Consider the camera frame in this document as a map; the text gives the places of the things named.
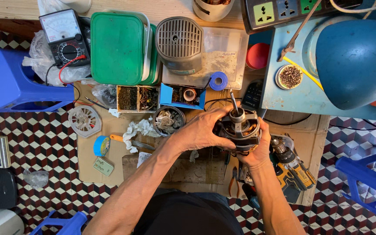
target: blue cardboard box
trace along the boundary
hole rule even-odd
[[[159,103],[162,105],[170,105],[174,107],[188,108],[188,109],[204,109],[206,102],[206,90],[200,94],[200,104],[199,105],[190,105],[181,102],[172,101],[172,92],[173,88],[165,85],[164,83],[160,84],[160,96]]]

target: lamp shade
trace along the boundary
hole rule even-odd
[[[376,101],[376,20],[349,20],[323,29],[316,65],[328,99],[348,110]]]

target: person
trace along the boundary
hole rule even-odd
[[[97,211],[83,235],[243,234],[233,211],[225,205],[225,198],[224,201],[215,196],[207,199],[181,191],[158,193],[159,184],[182,152],[210,146],[235,148],[229,139],[212,133],[216,121],[232,108],[228,105],[201,113],[164,139]],[[253,179],[265,233],[306,234],[284,197],[269,159],[269,126],[261,118],[259,121],[262,129],[259,146],[248,156],[238,154],[237,158],[246,164]]]

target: green plastic container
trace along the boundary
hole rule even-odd
[[[91,73],[104,84],[134,86],[143,74],[143,23],[135,15],[91,16]]]
[[[140,85],[155,85],[159,82],[159,78],[155,81],[156,77],[156,70],[157,68],[157,62],[158,62],[158,52],[156,51],[156,46],[154,45],[154,37],[156,34],[156,25],[150,24],[150,28],[152,29],[153,36],[152,36],[152,54],[150,56],[150,72],[148,78],[146,78],[144,81],[140,82]]]

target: hand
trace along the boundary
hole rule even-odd
[[[269,134],[269,125],[259,117],[260,128],[262,129],[262,138],[258,147],[248,156],[238,154],[239,161],[246,164],[248,169],[254,170],[262,167],[264,163],[269,161],[269,145],[271,141],[271,135]]]
[[[183,151],[196,150],[211,146],[220,146],[227,149],[235,149],[234,143],[223,137],[213,134],[216,121],[228,114],[233,105],[222,108],[214,108],[196,115],[189,123],[170,136],[171,139],[180,145]]]

